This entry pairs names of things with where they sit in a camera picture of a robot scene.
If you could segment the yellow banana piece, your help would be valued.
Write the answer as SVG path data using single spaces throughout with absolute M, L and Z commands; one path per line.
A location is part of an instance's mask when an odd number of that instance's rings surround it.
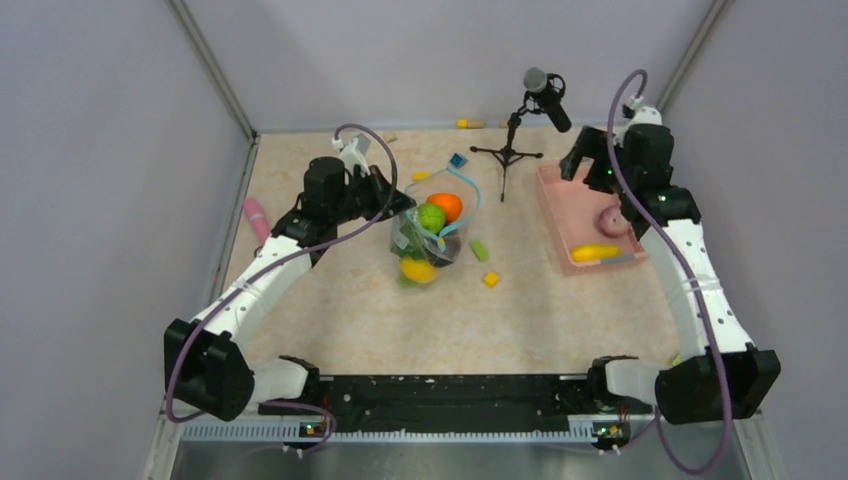
M 584 244 L 570 251 L 570 257 L 576 263 L 600 261 L 620 254 L 621 249 L 613 244 Z

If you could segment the orange tangerine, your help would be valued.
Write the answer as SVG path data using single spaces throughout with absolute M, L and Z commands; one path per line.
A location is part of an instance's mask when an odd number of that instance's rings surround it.
M 457 221 L 464 210 L 462 199 L 458 195 L 449 192 L 431 194 L 427 197 L 426 202 L 442 209 L 447 224 Z

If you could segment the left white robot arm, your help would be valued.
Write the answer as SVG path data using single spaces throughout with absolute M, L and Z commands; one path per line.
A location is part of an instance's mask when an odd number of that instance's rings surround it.
M 395 158 L 389 172 L 344 155 L 311 160 L 294 206 L 271 229 L 247 269 L 191 320 L 165 329 L 164 410 L 184 423 L 201 415 L 231 421 L 256 388 L 242 352 L 280 297 L 331 247 L 412 208 L 398 188 Z

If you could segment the purple onion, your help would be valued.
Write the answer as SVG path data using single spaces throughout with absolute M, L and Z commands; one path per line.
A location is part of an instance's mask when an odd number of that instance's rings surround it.
M 604 208 L 597 216 L 598 231 L 607 238 L 620 238 L 631 230 L 630 222 L 624 217 L 618 205 Z

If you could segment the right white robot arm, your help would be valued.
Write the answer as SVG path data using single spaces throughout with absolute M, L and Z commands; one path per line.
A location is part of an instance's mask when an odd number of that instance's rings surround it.
M 781 372 L 737 320 L 704 241 L 692 193 L 672 181 L 674 138 L 662 125 L 618 135 L 584 127 L 561 160 L 561 177 L 617 196 L 621 212 L 660 278 L 677 325 L 681 361 L 661 367 L 632 356 L 593 361 L 589 404 L 612 412 L 627 398 L 656 407 L 673 425 L 747 419 Z

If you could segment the yellow lemon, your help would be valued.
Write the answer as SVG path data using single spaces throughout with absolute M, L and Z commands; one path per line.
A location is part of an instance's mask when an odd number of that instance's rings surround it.
M 400 271 L 406 281 L 417 285 L 427 285 L 439 276 L 439 269 L 424 259 L 404 257 L 400 261 Z

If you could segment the clear zip top bag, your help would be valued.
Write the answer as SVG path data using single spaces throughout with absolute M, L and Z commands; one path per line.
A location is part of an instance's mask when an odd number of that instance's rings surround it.
M 481 192 L 475 181 L 450 166 L 403 192 L 415 205 L 394 218 L 390 251 L 400 259 L 400 284 L 419 287 L 435 281 L 463 255 Z

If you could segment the dark purple eggplant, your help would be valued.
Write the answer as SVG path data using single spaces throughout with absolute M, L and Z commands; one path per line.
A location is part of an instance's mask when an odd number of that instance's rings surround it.
M 440 258 L 448 264 L 454 263 L 462 250 L 461 237 L 456 232 L 453 232 L 452 236 L 445 236 L 442 240 L 445 249 L 440 253 Z

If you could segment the green lime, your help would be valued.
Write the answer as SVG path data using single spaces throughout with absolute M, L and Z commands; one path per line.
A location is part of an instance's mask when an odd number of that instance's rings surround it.
M 417 223 L 427 232 L 438 235 L 446 225 L 445 214 L 442 209 L 430 203 L 423 203 L 417 207 Z

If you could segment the green lettuce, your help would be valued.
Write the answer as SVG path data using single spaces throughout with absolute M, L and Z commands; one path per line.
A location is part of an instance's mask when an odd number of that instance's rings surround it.
M 391 232 L 390 251 L 401 259 L 409 257 L 413 260 L 426 260 L 428 258 L 426 243 L 415 230 L 406 227 L 394 229 Z

